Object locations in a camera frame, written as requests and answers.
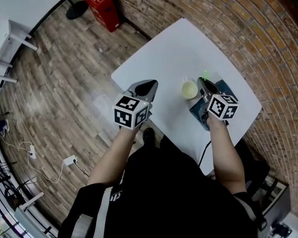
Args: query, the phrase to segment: cup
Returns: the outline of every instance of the cup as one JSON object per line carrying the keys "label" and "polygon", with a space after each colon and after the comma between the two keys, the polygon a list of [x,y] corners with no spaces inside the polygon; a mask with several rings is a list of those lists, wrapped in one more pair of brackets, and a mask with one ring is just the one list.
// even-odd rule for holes
{"label": "cup", "polygon": [[198,86],[195,82],[188,80],[185,77],[181,87],[181,94],[185,100],[193,99],[198,94]]}

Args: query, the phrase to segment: white cable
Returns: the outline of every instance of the white cable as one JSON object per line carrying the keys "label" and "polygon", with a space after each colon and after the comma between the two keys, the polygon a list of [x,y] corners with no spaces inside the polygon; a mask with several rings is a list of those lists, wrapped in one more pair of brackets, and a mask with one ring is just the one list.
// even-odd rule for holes
{"label": "white cable", "polygon": [[1,139],[4,141],[4,143],[6,143],[7,145],[13,146],[13,147],[15,147],[15,148],[17,148],[17,149],[23,149],[23,150],[25,150],[25,151],[27,151],[27,150],[24,149],[24,148],[22,148],[22,147],[20,147],[20,145],[21,145],[22,143],[25,143],[25,144],[30,143],[31,145],[33,145],[31,142],[21,142],[18,146],[16,146],[16,145],[12,145],[12,144],[9,144],[8,142],[6,142],[6,141],[3,139],[3,137],[0,136],[0,138],[1,138]]}
{"label": "white cable", "polygon": [[35,171],[41,173],[47,180],[51,181],[52,183],[58,183],[59,180],[60,180],[60,178],[61,178],[61,175],[62,175],[62,172],[63,172],[63,166],[64,166],[65,163],[63,162],[63,164],[62,164],[61,173],[60,173],[59,178],[58,178],[57,181],[52,181],[52,180],[48,179],[48,178],[45,176],[45,174],[43,174],[41,171],[39,171],[39,170],[35,169],[34,167],[32,167],[31,164],[30,164],[30,161],[29,161],[29,154],[28,154],[28,164],[29,164],[29,166],[30,166],[31,168],[33,168]]}
{"label": "white cable", "polygon": [[0,136],[0,138],[1,138],[1,139],[4,141],[4,143],[6,143],[7,145],[13,146],[13,147],[15,147],[16,149],[22,149],[22,150],[26,151],[26,153],[27,153],[27,155],[28,155],[28,164],[29,164],[29,166],[30,166],[31,168],[33,168],[35,171],[41,173],[47,180],[51,181],[52,183],[58,183],[58,182],[59,182],[59,180],[60,180],[60,178],[61,178],[61,175],[62,175],[62,172],[63,172],[63,166],[64,166],[64,164],[65,164],[64,162],[63,162],[63,164],[62,164],[61,173],[60,173],[60,175],[59,175],[58,180],[57,180],[57,181],[52,181],[52,180],[48,179],[48,178],[45,176],[45,174],[43,174],[41,171],[39,171],[39,170],[37,170],[37,169],[35,169],[34,167],[31,166],[30,161],[29,161],[29,155],[30,155],[30,154],[29,154],[29,151],[26,150],[25,148],[19,147],[22,143],[30,143],[31,145],[33,145],[31,142],[21,142],[18,146],[16,146],[16,145],[12,145],[12,144],[9,144],[8,142],[6,142],[6,141],[3,139],[3,137]]}

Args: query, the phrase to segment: red crate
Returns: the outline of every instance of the red crate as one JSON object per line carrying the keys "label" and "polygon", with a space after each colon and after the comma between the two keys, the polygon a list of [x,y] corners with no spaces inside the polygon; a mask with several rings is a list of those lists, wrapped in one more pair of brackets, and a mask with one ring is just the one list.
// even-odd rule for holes
{"label": "red crate", "polygon": [[109,32],[113,32],[121,25],[118,18],[116,7],[113,0],[85,0],[95,18],[107,28]]}

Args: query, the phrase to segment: wooden floor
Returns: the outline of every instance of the wooden floor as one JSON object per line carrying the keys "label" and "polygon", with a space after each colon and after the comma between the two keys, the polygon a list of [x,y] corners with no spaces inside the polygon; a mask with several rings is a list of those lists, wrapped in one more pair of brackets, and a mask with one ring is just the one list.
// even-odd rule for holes
{"label": "wooden floor", "polygon": [[[66,157],[76,155],[90,173],[109,147],[118,131],[111,107],[121,92],[110,75],[147,42],[126,23],[109,33],[90,10],[67,20],[68,6],[63,3],[35,32],[31,42],[38,51],[22,50],[10,73],[18,82],[6,83],[0,95],[0,114],[9,111],[16,119],[16,127],[10,120],[5,140],[18,145],[18,132],[22,133],[36,149],[37,159],[30,159],[30,164],[54,181]],[[133,151],[142,145],[141,137],[138,133]],[[33,194],[45,193],[39,204],[60,224],[87,177],[74,165],[64,166],[54,184],[28,165],[24,150],[1,143],[8,160],[17,161],[17,178],[31,179],[28,188]]]}

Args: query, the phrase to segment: power cord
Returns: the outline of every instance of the power cord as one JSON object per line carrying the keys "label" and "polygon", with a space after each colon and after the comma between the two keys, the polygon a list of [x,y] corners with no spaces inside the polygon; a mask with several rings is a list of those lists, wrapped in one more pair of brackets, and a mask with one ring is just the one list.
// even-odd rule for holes
{"label": "power cord", "polygon": [[29,161],[29,155],[30,155],[30,154],[28,153],[28,164],[29,164],[29,166],[30,166],[31,168],[33,168],[35,171],[41,173],[41,174],[45,177],[46,180],[49,180],[49,181],[52,182],[52,183],[58,183],[58,182],[59,182],[59,180],[60,180],[60,178],[61,178],[61,175],[62,175],[62,172],[63,172],[63,167],[64,167],[64,164],[65,164],[64,162],[63,162],[63,164],[62,164],[61,172],[60,172],[60,175],[59,175],[58,180],[57,180],[57,181],[52,181],[52,180],[48,179],[48,178],[45,176],[45,174],[43,174],[41,171],[39,171],[39,170],[37,170],[37,169],[35,169],[34,167],[31,166],[30,161]]}
{"label": "power cord", "polygon": [[15,126],[15,129],[16,129],[16,132],[17,132],[18,134],[22,135],[23,141],[22,141],[18,146],[16,146],[16,145],[9,144],[8,142],[6,142],[6,141],[3,139],[2,136],[0,136],[0,138],[3,140],[3,142],[6,143],[6,144],[9,145],[9,146],[13,146],[13,147],[15,147],[16,149],[22,149],[22,150],[26,151],[26,153],[27,153],[27,159],[28,159],[28,165],[29,165],[32,169],[34,169],[35,171],[41,173],[41,174],[44,176],[45,179],[49,180],[49,181],[52,182],[52,183],[58,183],[59,180],[60,180],[60,178],[61,178],[61,175],[62,175],[62,172],[63,172],[63,166],[64,166],[65,163],[63,162],[63,164],[62,164],[61,172],[60,172],[60,175],[59,175],[59,178],[57,179],[57,181],[52,181],[52,180],[48,179],[48,178],[45,176],[44,173],[42,173],[41,171],[39,171],[39,170],[37,170],[36,168],[34,168],[33,166],[31,166],[31,164],[30,164],[30,160],[29,160],[29,155],[32,155],[32,154],[31,154],[28,150],[26,150],[25,148],[20,147],[20,145],[23,143],[23,146],[25,147],[25,144],[26,144],[26,143],[29,143],[29,144],[31,144],[31,145],[33,145],[33,144],[32,144],[32,142],[25,142],[25,141],[24,141],[24,136],[23,136],[23,134],[20,133],[20,132],[18,132],[18,130],[17,130],[17,127],[16,127],[16,122],[17,122],[17,120],[16,120],[16,119],[11,119],[11,118],[9,118],[9,119],[15,121],[14,126]]}
{"label": "power cord", "polygon": [[207,150],[208,146],[210,145],[211,141],[209,141],[209,143],[206,145],[206,147],[204,148],[204,151],[203,151],[203,154],[202,154],[202,157],[200,159],[200,162],[199,162],[199,166],[201,165],[202,163],[202,160],[203,160],[203,157],[204,157],[204,154],[205,154],[205,151]]}
{"label": "power cord", "polygon": [[0,117],[4,117],[4,116],[9,115],[9,114],[10,114],[10,112],[8,111],[8,112],[5,112],[3,115],[0,115]]}
{"label": "power cord", "polygon": [[74,160],[74,164],[78,167],[79,170],[81,170],[83,172],[84,175],[89,177],[89,175],[86,174],[86,172],[78,164],[76,164],[76,160]]}

